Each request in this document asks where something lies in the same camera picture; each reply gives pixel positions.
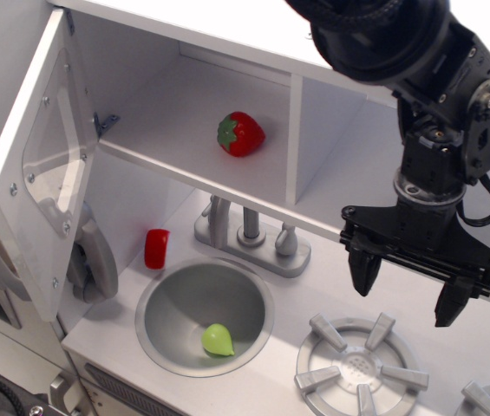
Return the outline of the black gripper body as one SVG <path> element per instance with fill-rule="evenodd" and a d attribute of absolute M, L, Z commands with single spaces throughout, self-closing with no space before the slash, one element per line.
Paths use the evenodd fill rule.
<path fill-rule="evenodd" d="M 367 236 L 383 248 L 382 261 L 452 282 L 457 277 L 474 281 L 479 296 L 490 296 L 490 248 L 471 236 L 462 225 L 483 227 L 490 215 L 466 218 L 462 193 L 442 201 L 422 199 L 400 191 L 394 206 L 348 205 L 342 209 L 345 226 L 340 242 L 348 251 L 354 236 Z"/>

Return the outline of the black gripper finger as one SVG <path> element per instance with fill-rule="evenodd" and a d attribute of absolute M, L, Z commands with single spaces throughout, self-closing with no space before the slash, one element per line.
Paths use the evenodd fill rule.
<path fill-rule="evenodd" d="M 361 296 L 366 296 L 379 273 L 383 248 L 371 242 L 367 236 L 354 236 L 348 252 L 353 286 Z"/>
<path fill-rule="evenodd" d="M 473 280 L 457 277 L 444 283 L 434 308 L 435 326 L 449 327 L 467 306 L 471 298 L 478 298 L 481 288 Z"/>

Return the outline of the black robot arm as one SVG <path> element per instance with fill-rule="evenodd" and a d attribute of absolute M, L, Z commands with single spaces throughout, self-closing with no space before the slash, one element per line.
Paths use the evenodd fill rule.
<path fill-rule="evenodd" d="M 367 295 L 382 261 L 438 278 L 434 314 L 451 325 L 490 294 L 490 248 L 469 227 L 469 186 L 490 195 L 490 52 L 446 1 L 294 1 L 318 53 L 338 73 L 388 88 L 397 101 L 402 163 L 389 207 L 348 205 L 340 240 L 356 291 Z"/>

